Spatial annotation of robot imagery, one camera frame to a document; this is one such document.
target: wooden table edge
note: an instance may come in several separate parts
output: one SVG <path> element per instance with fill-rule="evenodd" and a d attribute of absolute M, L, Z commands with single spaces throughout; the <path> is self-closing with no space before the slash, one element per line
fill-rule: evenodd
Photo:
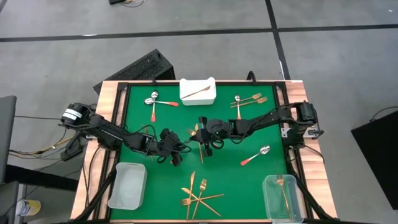
<path fill-rule="evenodd" d="M 104 81 L 102 84 L 102 89 L 101 89 L 101 93 L 99 95 L 98 98 L 98 105 L 97 105 L 97 113 L 104 116 L 106 119 L 110 120 L 112 113 L 113 113 L 113 107 L 114 107 L 114 102 L 116 100 L 116 89 L 118 87 L 119 83 L 152 83 L 152 80 L 124 80 L 124 81 Z M 178 80 L 157 80 L 157 83 L 178 83 Z M 228 82 L 228 83 L 242 83 L 242 82 L 252 82 L 252 80 L 217 80 L 216 82 Z M 307 95 L 305 93 L 305 89 L 303 86 L 303 81 L 302 80 L 257 80 L 257 82 L 285 82 L 286 83 L 286 87 L 287 87 L 287 92 L 288 92 L 288 97 L 289 97 L 289 102 L 297 102 L 297 101 L 303 101 L 303 100 L 307 100 Z M 289 92 L 300 92 L 300 93 L 296 93 L 296 97 L 293 96 L 293 94 L 290 94 Z M 119 111 L 118 111 L 118 120 L 120 122 L 121 120 L 121 110 L 120 108 L 122 108 L 123 103 L 120 103 L 119 105 Z M 90 163 L 92 155 L 93 155 L 93 149 L 96 149 L 96 145 L 97 142 L 96 141 L 90 141 L 86 150 L 86 156 L 85 156 L 85 167 L 86 170 L 88 170 L 88 163 Z M 314 147 L 315 149 L 317 149 L 318 151 L 320 151 L 319 148 L 319 144 L 318 142 L 313 142 L 311 141 L 311 146 Z M 321 170 L 322 174 L 321 178 L 319 177 L 312 177 L 310 175 L 307 175 L 307 173 L 305 174 L 306 177 L 306 181 L 310 181 L 310 180 L 322 180 L 322 181 L 326 181 L 327 182 L 327 186 L 323 185 L 322 186 L 322 198 L 328 198 L 328 200 L 322 200 L 321 202 L 318 203 L 323 207 L 323 209 L 331 216 L 336 217 L 336 210 L 335 210 L 335 206 L 333 203 L 333 198 L 331 197 L 331 191 L 330 191 L 330 186 L 328 184 L 328 179 L 326 176 L 326 171 L 325 171 L 325 166 L 323 163 L 319 163 L 318 161 L 303 161 L 303 168 L 304 171 L 308 170 L 306 169 L 306 167 L 308 166 L 312 166 L 313 163 L 317 163 L 317 168 Z M 102 165 L 103 165 L 103 155 L 102 156 L 97 156 L 97 158 L 93 161 L 93 169 L 102 169 Z M 93 194 L 95 194 L 95 192 L 98 189 L 98 182 L 99 182 L 99 178 L 91 178 L 91 183 L 90 183 L 90 197 L 93 196 Z M 84 204 L 83 206 L 81 206 L 81 198 L 85 198 L 86 197 L 86 193 L 85 193 L 85 186 L 84 186 L 84 176 L 83 176 L 83 172 L 81 173 L 80 179 L 79 179 L 79 186 L 78 189 L 76 191 L 76 197 L 75 197 L 75 202 L 73 204 L 73 209 L 72 209 L 72 214 L 71 214 L 71 218 L 75 218 L 77 217 L 81 211 L 84 209 Z M 308 190 L 314 191 L 314 189 L 316 189 L 316 187 L 314 188 L 314 186 L 308 186 Z M 107 205 L 107 201 L 106 199 L 108 198 L 108 194 L 104 194 L 103 196 L 103 200 L 101 201 L 101 212 L 100 214 L 102 216 L 104 216 L 104 210 L 106 209 L 106 205 Z M 315 197 L 315 199 L 320 198 L 319 195 L 317 194 L 313 194 L 313 196 Z M 270 222 L 270 220 L 200 220 L 201 222 Z M 197 222 L 197 220 L 111 220 L 112 223 L 120 223 L 120 222 Z"/>

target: floor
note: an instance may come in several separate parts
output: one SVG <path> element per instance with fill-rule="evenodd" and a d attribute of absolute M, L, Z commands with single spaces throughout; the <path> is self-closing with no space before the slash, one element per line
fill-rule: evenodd
<path fill-rule="evenodd" d="M 258 79 L 303 80 L 325 130 L 320 145 L 338 216 L 398 220 L 350 132 L 398 105 L 397 1 L 147 0 L 128 8 L 106 0 L 2 0 L 1 8 L 0 96 L 18 97 L 18 115 L 59 118 L 69 103 L 95 103 L 93 85 L 153 49 L 174 65 L 177 79 L 242 79 L 253 70 Z M 247 33 L 234 33 L 238 28 Z M 164 33 L 203 29 L 229 31 Z M 163 34 L 133 34 L 148 32 Z M 56 121 L 16 118 L 11 147 L 35 151 L 62 133 Z M 71 173 L 82 158 L 47 172 Z M 9 158 L 30 169 L 54 161 Z M 73 193 L 38 189 L 29 197 L 43 210 L 26 221 L 68 220 Z"/>

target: gold knife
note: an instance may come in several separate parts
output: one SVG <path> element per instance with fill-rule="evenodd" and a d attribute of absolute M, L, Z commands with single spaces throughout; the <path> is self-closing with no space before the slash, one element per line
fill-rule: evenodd
<path fill-rule="evenodd" d="M 191 188 L 189 190 L 189 199 L 191 199 L 191 196 L 192 196 L 192 187 L 193 187 L 193 180 L 194 179 L 195 179 L 195 171 L 193 171 L 192 174 L 191 174 Z M 189 209 L 190 209 L 190 207 L 191 207 L 191 205 L 189 204 L 188 208 L 187 208 L 187 220 L 189 219 Z"/>

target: metal bracket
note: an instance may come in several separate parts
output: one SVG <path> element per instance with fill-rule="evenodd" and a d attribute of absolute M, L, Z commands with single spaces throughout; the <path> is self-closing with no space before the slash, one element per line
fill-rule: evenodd
<path fill-rule="evenodd" d="M 281 128 L 280 133 L 282 135 L 282 138 L 287 138 L 287 132 L 290 130 L 290 128 Z M 319 138 L 319 130 L 317 128 L 307 128 L 305 131 L 303 138 L 312 138 L 312 139 L 318 139 Z"/>

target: spoon with red handle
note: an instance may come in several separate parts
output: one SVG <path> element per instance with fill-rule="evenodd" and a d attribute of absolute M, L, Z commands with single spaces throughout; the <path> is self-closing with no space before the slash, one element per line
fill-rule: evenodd
<path fill-rule="evenodd" d="M 269 152 L 270 149 L 271 149 L 271 147 L 269 147 L 269 146 L 262 146 L 262 147 L 260 148 L 259 153 L 257 153 L 256 155 L 250 157 L 249 159 L 243 160 L 243 161 L 241 162 L 241 165 L 242 165 L 242 166 L 246 165 L 248 162 L 250 162 L 250 160 L 254 159 L 256 156 L 258 156 L 258 155 L 260 155 L 260 154 L 262 154 L 262 155 L 267 154 L 267 153 Z"/>
<path fill-rule="evenodd" d="M 146 105 L 151 105 L 151 104 L 153 104 L 153 103 L 162 103 L 162 104 L 166 104 L 166 105 L 170 105 L 170 106 L 178 106 L 178 103 L 176 103 L 176 102 L 164 102 L 164 101 L 156 101 L 156 100 L 154 100 L 154 99 L 152 99 L 152 98 L 147 98 L 147 99 L 145 99 L 145 102 L 144 102 Z"/>

